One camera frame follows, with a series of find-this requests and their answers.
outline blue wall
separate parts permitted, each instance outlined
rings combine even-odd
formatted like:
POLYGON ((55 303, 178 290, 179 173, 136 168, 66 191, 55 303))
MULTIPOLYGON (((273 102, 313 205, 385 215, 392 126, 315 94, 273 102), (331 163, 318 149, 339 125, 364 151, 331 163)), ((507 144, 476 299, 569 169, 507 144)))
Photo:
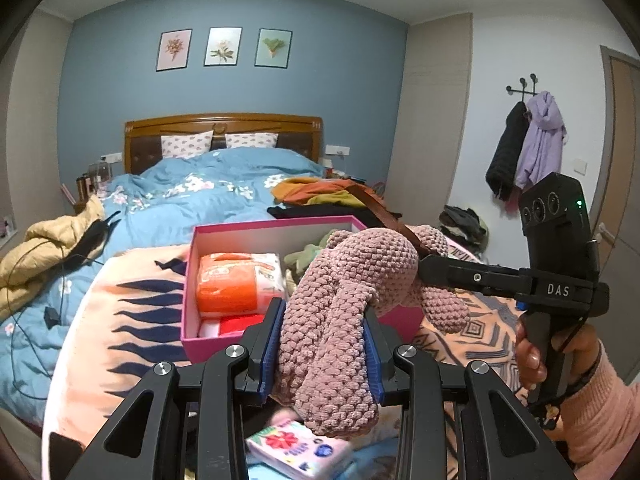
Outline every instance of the blue wall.
POLYGON ((129 0, 93 12, 74 23, 63 65, 60 180, 75 189, 91 162, 122 151, 126 121, 219 111, 320 116, 324 142, 351 147, 351 174, 385 180, 407 27, 341 0, 129 0), (203 66, 210 27, 243 27, 237 66, 203 66), (261 27, 293 31, 286 70, 254 67, 261 27), (156 72, 160 34, 183 28, 187 68, 156 72))

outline pink box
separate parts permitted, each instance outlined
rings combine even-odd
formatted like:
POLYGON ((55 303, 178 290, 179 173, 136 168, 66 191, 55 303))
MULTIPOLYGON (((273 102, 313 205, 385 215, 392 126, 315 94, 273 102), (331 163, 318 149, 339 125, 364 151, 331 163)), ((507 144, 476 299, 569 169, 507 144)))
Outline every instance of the pink box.
MULTIPOLYGON (((286 254, 301 251, 331 229, 358 232, 366 227, 353 216, 324 216, 196 226, 193 231, 186 286, 182 307, 180 340, 192 363, 201 363, 227 346, 238 343, 239 336, 199 338, 200 313, 196 306, 196 285, 200 257, 212 253, 276 253, 282 261, 286 254)), ((402 341, 410 342, 422 322, 420 308, 397 306, 380 321, 393 326, 402 341)))

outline pink sleeve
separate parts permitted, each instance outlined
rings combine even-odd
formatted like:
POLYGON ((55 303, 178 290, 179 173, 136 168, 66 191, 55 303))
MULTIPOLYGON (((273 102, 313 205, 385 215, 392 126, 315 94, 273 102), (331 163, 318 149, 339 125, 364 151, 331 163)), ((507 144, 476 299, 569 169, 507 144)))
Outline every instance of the pink sleeve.
POLYGON ((640 384, 625 386, 602 349, 591 381, 561 407, 569 457, 577 465, 592 462, 640 430, 640 384))

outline crochet stuffed animal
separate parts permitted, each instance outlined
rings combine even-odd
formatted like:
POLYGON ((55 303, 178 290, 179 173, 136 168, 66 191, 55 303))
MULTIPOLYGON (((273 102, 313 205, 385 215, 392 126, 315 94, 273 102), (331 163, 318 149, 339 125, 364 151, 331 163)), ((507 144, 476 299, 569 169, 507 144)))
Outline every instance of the crochet stuffed animal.
MULTIPOLYGON (((410 228, 433 253, 447 240, 430 226, 410 228)), ((439 330, 469 320, 450 290, 425 286, 411 242, 386 228, 334 232, 313 260, 284 314, 272 396, 292 406, 316 435, 356 436, 378 420, 367 383, 364 310, 382 316, 398 304, 419 306, 439 330)))

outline door frame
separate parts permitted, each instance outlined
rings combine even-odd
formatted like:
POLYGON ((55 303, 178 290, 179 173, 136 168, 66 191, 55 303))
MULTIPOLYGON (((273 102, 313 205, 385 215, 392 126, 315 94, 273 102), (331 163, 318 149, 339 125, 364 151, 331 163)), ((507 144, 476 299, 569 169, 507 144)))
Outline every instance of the door frame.
POLYGON ((602 211, 602 203, 604 201, 604 193, 607 190, 609 182, 609 173, 611 170, 611 153, 613 150, 613 131, 614 131, 614 95, 613 95, 613 76, 611 71, 611 60, 617 59, 623 61, 638 70, 640 70, 640 59, 628 56, 617 50, 613 50, 607 46, 600 45, 600 53, 602 54, 602 65, 604 68, 604 86, 605 86, 605 131, 604 144, 602 146, 602 158, 600 159, 600 173, 598 174, 598 183, 593 194, 593 201, 589 209, 589 218, 591 223, 591 232, 596 229, 596 222, 602 211))

